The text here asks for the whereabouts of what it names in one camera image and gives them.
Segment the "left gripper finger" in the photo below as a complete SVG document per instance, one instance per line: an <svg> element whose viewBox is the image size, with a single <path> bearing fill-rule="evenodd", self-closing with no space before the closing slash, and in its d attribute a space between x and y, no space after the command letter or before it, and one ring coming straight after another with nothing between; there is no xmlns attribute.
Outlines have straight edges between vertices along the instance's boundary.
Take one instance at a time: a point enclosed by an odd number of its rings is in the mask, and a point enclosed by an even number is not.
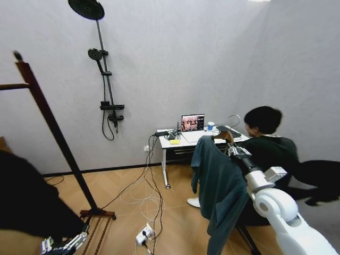
<svg viewBox="0 0 340 255"><path fill-rule="evenodd" d="M63 250L77 250L80 246L83 245L87 237L88 237L88 232L81 232L76 237L68 241L67 244L63 246L62 249Z"/></svg>
<svg viewBox="0 0 340 255"><path fill-rule="evenodd" d="M60 243L56 242L51 236L43 239L40 243L41 254L60 254Z"/></svg>

